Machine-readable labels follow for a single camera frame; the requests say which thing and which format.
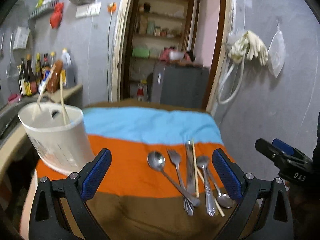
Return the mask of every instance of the sink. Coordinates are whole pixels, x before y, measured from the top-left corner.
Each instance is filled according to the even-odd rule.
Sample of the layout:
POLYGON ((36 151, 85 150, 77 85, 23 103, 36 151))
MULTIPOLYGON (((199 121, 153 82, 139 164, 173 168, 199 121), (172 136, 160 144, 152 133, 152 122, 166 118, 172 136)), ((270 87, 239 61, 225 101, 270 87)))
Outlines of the sink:
MULTIPOLYGON (((21 108, 29 103, 36 102, 37 98, 22 98, 18 103, 5 106, 0 111, 0 148, 6 139, 11 135, 12 131, 20 124, 18 112, 21 108)), ((43 98, 42 102, 48 102, 48 98, 43 98)))

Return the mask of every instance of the light blue stripe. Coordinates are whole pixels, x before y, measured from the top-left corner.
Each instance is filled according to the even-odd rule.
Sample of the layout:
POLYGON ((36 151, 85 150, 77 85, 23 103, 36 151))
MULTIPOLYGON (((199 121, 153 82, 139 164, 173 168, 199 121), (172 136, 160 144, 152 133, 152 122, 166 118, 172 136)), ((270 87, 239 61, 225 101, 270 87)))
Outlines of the light blue stripe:
POLYGON ((222 143, 220 131, 206 113, 165 111, 143 107, 87 108, 88 134, 146 144, 222 143))

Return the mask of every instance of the green box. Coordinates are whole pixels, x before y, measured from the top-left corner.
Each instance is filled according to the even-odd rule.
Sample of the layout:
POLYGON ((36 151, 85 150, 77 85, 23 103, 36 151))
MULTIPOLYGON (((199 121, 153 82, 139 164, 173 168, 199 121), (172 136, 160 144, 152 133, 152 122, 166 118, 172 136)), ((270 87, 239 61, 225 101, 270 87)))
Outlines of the green box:
POLYGON ((142 58, 148 58, 150 53, 150 49, 145 48, 139 48, 135 47, 132 50, 132 56, 133 57, 142 57, 142 58))

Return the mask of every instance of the metal bolt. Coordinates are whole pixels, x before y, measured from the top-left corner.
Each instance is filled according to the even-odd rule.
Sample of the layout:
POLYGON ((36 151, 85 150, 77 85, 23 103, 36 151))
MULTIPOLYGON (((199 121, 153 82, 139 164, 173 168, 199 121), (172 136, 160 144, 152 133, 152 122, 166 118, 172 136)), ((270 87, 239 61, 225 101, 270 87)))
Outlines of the metal bolt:
POLYGON ((247 173, 245 176, 247 177, 247 179, 253 179, 254 178, 254 175, 252 173, 247 173))
POLYGON ((73 172, 73 173, 71 173, 71 174, 69 175, 69 178, 70 178, 70 179, 76 179, 76 177, 78 177, 78 173, 76 173, 76 172, 73 172))
POLYGON ((282 183, 282 179, 276 178, 276 182, 279 183, 279 184, 281 184, 281 183, 282 183))
POLYGON ((47 181, 47 177, 46 177, 46 176, 41 177, 40 182, 44 183, 44 182, 46 182, 46 181, 47 181))

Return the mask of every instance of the pink wall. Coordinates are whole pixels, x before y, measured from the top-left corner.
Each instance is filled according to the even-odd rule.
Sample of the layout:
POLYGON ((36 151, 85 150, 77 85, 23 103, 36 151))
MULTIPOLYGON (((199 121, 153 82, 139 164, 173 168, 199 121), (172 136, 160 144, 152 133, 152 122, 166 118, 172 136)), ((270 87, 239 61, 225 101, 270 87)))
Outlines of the pink wall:
POLYGON ((220 0, 201 0, 194 54, 196 62, 211 67, 217 38, 220 0))

